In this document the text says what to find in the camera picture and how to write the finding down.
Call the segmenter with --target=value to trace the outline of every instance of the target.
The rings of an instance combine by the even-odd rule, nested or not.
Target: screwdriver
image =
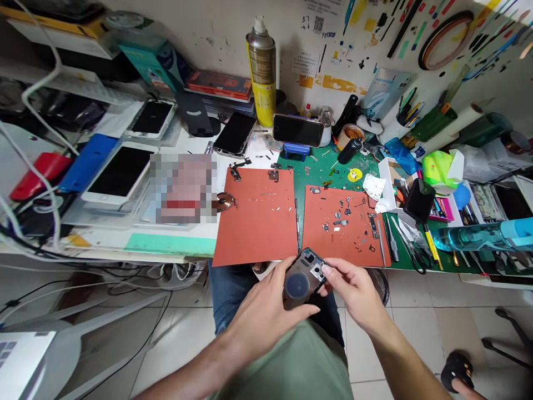
[[[389,248],[390,248],[390,257],[393,259],[394,262],[400,261],[400,257],[398,254],[398,245],[396,244],[396,240],[393,236],[393,230],[390,228],[390,221],[389,216],[386,216],[387,220],[387,227],[389,231]]]

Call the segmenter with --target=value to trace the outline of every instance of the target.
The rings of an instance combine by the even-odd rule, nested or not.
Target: white smartphone
[[[128,201],[150,165],[156,146],[123,142],[82,194],[90,202],[121,205]]]
[[[171,101],[146,101],[126,130],[126,134],[145,139],[160,138],[174,118],[176,107],[176,103]]]

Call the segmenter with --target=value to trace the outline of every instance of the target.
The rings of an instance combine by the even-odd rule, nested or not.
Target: qr code
[[[323,25],[324,25],[324,18],[315,16],[315,27],[313,28],[313,32],[322,33]]]

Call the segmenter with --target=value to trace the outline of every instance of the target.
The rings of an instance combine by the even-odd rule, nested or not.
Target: yellow spray can
[[[268,35],[263,17],[255,18],[246,42],[257,120],[269,128],[274,125],[276,112],[276,43]]]

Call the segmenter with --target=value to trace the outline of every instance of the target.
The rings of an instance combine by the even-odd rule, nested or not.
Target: blue jeans
[[[229,326],[240,304],[259,280],[248,264],[213,268],[212,262],[209,261],[208,265],[213,296],[215,335],[218,336]],[[320,312],[309,319],[318,324],[330,337],[344,347],[343,331],[333,293],[326,297],[313,294],[308,303],[320,308]]]

